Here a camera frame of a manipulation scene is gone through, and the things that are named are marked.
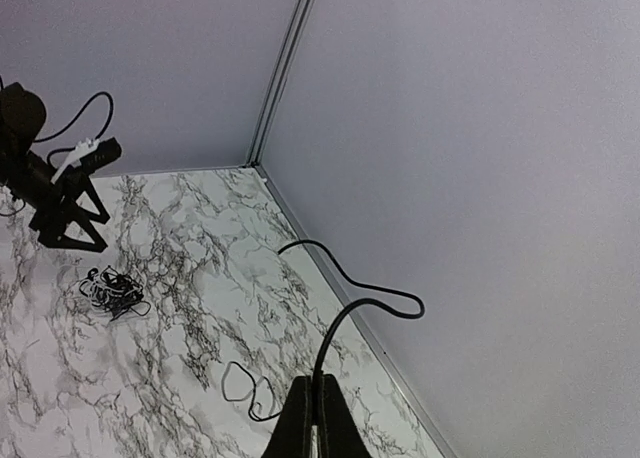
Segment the white clip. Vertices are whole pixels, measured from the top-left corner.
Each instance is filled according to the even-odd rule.
[[[56,173],[53,175],[53,178],[51,178],[51,183],[55,183],[56,181],[58,181],[58,179],[62,176],[62,173],[64,173],[64,170],[66,170],[68,166],[72,165],[80,158],[84,158],[85,156],[90,155],[91,153],[96,151],[99,144],[99,138],[96,140],[88,139],[86,141],[81,141],[80,143],[78,143],[76,147],[69,152],[67,157],[64,159],[62,166],[58,168]]]

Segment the marble pattern tabletop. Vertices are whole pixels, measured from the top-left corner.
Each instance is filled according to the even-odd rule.
[[[47,250],[28,223],[0,227],[0,456],[258,458],[274,421],[223,400],[231,360],[277,410],[309,374],[340,303],[254,170],[96,179],[111,221],[102,254]],[[138,276],[152,303],[110,322],[78,292],[94,267]],[[352,322],[325,370],[338,377],[375,458],[440,453]],[[227,393],[249,379],[229,370]]]

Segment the tangled cable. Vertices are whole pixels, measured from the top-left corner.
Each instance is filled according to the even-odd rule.
[[[89,270],[87,277],[80,282],[79,291],[91,300],[95,308],[111,313],[111,321],[128,311],[146,316],[151,310],[151,303],[143,300],[142,285],[110,266],[102,272],[98,268]],[[136,309],[141,303],[147,305],[144,313]]]

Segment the marble surface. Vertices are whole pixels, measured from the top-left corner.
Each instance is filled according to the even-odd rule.
[[[31,211],[0,227],[0,456],[260,457],[274,421],[222,399],[229,361],[273,383],[279,409],[309,374],[340,304],[253,170],[95,180],[112,214],[100,255],[43,249]],[[153,305],[109,322],[77,282],[93,266],[139,275]],[[440,457],[348,321],[329,352],[374,457]],[[231,369],[227,393],[249,380]]]

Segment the light purple wall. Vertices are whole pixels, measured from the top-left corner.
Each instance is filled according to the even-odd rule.
[[[112,92],[124,156],[109,173],[237,165],[295,1],[0,0],[0,74],[44,99],[44,133]],[[96,103],[56,146],[105,113]]]
[[[317,0],[265,166],[463,458],[640,455],[640,0]]]

